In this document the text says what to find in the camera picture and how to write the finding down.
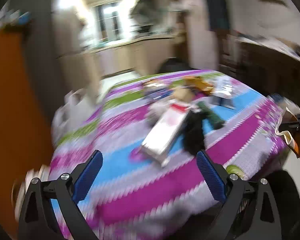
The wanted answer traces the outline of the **beige kitchen cabinets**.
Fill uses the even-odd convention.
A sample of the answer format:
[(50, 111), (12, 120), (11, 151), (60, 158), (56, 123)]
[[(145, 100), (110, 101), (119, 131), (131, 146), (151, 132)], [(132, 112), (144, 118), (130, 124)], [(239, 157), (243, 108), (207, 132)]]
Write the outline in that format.
[(101, 49), (87, 50), (60, 58), (69, 79), (85, 82), (134, 70), (140, 75), (155, 74), (173, 57), (173, 35), (151, 35)]

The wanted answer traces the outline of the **colourful striped tablecloth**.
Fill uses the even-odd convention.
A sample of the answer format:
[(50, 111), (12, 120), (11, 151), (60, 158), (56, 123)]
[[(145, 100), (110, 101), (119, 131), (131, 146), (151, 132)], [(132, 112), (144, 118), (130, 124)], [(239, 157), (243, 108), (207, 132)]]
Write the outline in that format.
[[(150, 79), (111, 87), (84, 125), (59, 141), (51, 160), (49, 178), (54, 180), (94, 150), (102, 152), (102, 168), (78, 204), (99, 239), (162, 239), (215, 203), (182, 137), (165, 167), (140, 152), (151, 129), (146, 119), (150, 102), (142, 89)], [(231, 83), (235, 107), (211, 106), (225, 125), (214, 130), (204, 121), (204, 143), (214, 162), (235, 165), (249, 179), (285, 146), (274, 132), (282, 110), (247, 85)]]

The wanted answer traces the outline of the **green scouring pad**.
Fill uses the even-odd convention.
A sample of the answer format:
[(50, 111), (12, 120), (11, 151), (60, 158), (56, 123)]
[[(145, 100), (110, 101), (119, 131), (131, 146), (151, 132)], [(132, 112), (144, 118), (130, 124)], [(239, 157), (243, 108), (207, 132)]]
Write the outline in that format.
[(214, 130), (221, 129), (224, 126), (225, 121), (209, 107), (207, 107), (203, 101), (198, 102), (197, 107), (200, 109), (202, 116), (208, 120), (209, 124)]

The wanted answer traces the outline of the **white terry towel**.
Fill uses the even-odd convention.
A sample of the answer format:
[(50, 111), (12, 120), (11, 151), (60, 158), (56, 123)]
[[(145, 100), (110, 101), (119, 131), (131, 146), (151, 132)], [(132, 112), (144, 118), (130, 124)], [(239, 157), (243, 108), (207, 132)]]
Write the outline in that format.
[(146, 120), (149, 126), (153, 127), (174, 102), (174, 100), (160, 100), (152, 103), (146, 113)]

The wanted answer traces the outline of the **white plastic bag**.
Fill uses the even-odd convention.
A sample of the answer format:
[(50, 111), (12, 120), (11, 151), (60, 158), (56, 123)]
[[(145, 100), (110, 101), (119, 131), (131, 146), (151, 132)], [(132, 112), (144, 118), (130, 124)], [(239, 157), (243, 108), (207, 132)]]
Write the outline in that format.
[(53, 145), (69, 132), (78, 129), (94, 112), (95, 104), (87, 91), (82, 88), (70, 91), (64, 97), (64, 105), (54, 114), (51, 124), (51, 137)]

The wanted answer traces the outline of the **black chair back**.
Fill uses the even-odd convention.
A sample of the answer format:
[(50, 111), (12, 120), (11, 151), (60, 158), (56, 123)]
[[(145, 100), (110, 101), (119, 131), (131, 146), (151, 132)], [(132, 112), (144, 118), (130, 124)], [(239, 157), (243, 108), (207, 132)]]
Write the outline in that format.
[(188, 70), (195, 70), (195, 68), (190, 67), (188, 63), (184, 62), (183, 60), (177, 57), (170, 57), (160, 65), (156, 74), (172, 73), (172, 72), (180, 72), (180, 71), (188, 71)]

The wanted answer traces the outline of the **white blue tissue pack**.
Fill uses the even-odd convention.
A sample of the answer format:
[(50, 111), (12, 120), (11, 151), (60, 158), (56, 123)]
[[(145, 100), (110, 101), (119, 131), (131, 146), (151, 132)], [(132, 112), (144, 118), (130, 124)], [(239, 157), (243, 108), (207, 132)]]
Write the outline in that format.
[(234, 109), (233, 103), (234, 88), (231, 79), (228, 76), (221, 76), (212, 90), (211, 103), (213, 105), (223, 106), (229, 109)]

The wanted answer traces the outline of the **gold foil wrapper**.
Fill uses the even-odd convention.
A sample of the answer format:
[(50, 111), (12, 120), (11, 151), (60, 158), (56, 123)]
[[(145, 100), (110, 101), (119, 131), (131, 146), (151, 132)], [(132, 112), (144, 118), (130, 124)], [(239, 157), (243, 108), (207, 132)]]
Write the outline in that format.
[(186, 76), (184, 77), (185, 84), (190, 86), (205, 95), (210, 95), (214, 86), (199, 76)]

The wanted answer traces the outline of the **tan cardboard box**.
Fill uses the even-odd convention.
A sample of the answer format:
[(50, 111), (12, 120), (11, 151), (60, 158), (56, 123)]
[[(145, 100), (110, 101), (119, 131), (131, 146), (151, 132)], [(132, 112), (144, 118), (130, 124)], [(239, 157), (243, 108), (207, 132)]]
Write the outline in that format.
[(179, 101), (189, 103), (194, 99), (194, 93), (186, 87), (175, 87), (172, 96)]

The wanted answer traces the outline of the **kitchen window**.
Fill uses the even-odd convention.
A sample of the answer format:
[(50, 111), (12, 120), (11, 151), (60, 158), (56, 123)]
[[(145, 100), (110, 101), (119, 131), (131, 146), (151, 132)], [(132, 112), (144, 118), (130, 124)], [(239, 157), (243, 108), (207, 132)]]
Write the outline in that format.
[(107, 3), (94, 7), (98, 41), (107, 43), (122, 39), (119, 3)]

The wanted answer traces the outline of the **blue tissue packet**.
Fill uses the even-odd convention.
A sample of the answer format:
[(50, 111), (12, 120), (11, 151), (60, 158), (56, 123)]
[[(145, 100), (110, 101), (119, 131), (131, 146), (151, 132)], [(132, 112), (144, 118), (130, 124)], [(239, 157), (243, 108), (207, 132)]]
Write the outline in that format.
[(158, 101), (172, 94), (172, 90), (167, 87), (146, 87), (143, 92), (150, 101)]

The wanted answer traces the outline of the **dark wooden table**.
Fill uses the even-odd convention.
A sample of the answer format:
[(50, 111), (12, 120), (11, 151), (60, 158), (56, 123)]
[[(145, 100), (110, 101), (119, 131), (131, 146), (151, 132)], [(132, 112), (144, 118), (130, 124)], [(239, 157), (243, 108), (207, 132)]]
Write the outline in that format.
[(300, 59), (276, 40), (237, 40), (241, 80), (264, 95), (277, 93), (300, 101)]

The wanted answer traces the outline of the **black cloth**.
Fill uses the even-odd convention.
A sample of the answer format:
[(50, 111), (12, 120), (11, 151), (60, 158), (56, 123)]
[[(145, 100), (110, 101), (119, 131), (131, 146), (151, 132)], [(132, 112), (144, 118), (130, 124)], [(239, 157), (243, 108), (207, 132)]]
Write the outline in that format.
[(207, 114), (190, 111), (183, 128), (183, 148), (189, 154), (196, 156), (201, 150), (205, 150), (203, 120)]

